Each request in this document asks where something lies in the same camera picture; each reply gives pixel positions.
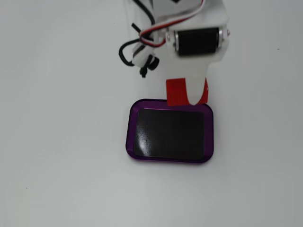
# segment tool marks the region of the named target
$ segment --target white surface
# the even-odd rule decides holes
[[[165,98],[166,69],[120,61],[121,0],[0,1],[0,226],[301,227],[303,1],[225,5],[214,156],[191,166],[126,153],[129,109]]]

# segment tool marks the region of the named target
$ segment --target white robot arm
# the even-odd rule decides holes
[[[170,53],[176,77],[186,79],[189,103],[200,100],[208,66],[220,61],[227,50],[229,31],[228,15],[222,0],[133,0],[139,8],[137,14],[148,17],[150,24],[144,30],[136,25],[139,38],[125,43],[119,51],[121,60],[128,66],[140,68],[145,77],[148,70],[157,68],[161,58],[156,57],[157,48],[166,48]],[[127,61],[123,49],[137,43],[133,48],[133,59]],[[190,73],[182,71],[184,64],[191,66]]]

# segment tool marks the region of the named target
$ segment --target purple square tray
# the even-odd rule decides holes
[[[153,109],[163,111],[184,111],[184,112],[200,112],[204,114],[204,155],[199,160],[164,158],[164,157],[142,157],[134,153],[134,142],[136,136],[136,126],[138,112],[141,109]],[[148,161],[161,161],[161,162],[183,162],[200,164],[208,161],[214,153],[214,115],[212,109],[204,105],[195,106],[168,106],[166,100],[142,99],[135,102],[131,108],[127,138],[126,138],[126,151],[135,159],[148,160]]]

